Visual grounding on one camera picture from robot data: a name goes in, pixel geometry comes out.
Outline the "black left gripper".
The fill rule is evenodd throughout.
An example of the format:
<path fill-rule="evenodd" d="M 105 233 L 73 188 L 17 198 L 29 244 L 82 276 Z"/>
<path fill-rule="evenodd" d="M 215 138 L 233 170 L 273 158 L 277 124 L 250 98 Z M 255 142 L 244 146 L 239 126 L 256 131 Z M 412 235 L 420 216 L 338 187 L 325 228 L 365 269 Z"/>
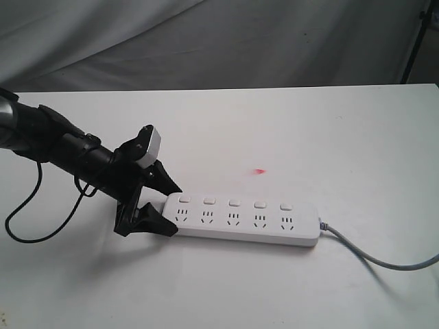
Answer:
<path fill-rule="evenodd" d="M 162 162 L 156 160 L 146 169 L 135 162 L 136 138 L 115 150 L 115 174 L 117 178 L 117 210 L 114 231 L 121 236 L 131 233 L 151 233 L 173 236 L 178 232 L 175 223 L 164 218 L 151 203 L 138 207 L 143 185 L 163 195 L 181 193 L 182 189 L 171 179 Z"/>

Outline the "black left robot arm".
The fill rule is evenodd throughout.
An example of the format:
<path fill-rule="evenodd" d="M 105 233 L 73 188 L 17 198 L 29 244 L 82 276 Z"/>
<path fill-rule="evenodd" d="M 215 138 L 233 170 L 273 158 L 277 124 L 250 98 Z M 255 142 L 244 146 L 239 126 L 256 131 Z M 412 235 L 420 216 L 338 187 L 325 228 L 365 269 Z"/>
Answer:
<path fill-rule="evenodd" d="M 137 232 L 173 236 L 178 231 L 151 203 L 138 207 L 144 187 L 166 196 L 181 191 L 158 159 L 160 143 L 156 128 L 146 125 L 111 151 L 55 110 L 27 106 L 18 95 L 1 90 L 1 148 L 33 160 L 38 169 L 49 162 L 70 173 L 80 197 L 101 191 L 115 199 L 114 231 L 121 236 Z"/>

